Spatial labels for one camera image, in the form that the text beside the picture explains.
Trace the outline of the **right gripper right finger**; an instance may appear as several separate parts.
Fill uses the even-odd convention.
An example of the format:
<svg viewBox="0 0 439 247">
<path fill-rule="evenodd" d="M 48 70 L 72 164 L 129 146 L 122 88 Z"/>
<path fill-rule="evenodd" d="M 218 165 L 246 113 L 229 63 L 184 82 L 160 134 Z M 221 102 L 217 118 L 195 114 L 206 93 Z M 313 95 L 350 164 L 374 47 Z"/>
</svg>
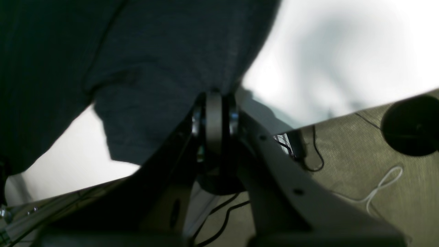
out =
<svg viewBox="0 0 439 247">
<path fill-rule="evenodd" d="M 273 136 L 223 97 L 236 175 L 256 227 L 249 247 L 404 247 L 399 230 L 359 211 L 312 180 Z"/>
</svg>

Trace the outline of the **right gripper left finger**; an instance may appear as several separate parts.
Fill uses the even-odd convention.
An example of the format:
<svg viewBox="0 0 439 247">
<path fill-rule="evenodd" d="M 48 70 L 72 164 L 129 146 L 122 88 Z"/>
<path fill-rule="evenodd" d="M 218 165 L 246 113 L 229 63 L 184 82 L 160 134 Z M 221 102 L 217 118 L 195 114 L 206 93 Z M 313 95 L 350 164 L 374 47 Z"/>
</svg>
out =
<svg viewBox="0 0 439 247">
<path fill-rule="evenodd" d="M 140 169 L 105 195 L 45 229 L 46 247 L 192 247 L 185 234 L 191 190 L 214 170 L 224 139 L 220 93 L 202 93 L 184 120 Z"/>
</svg>

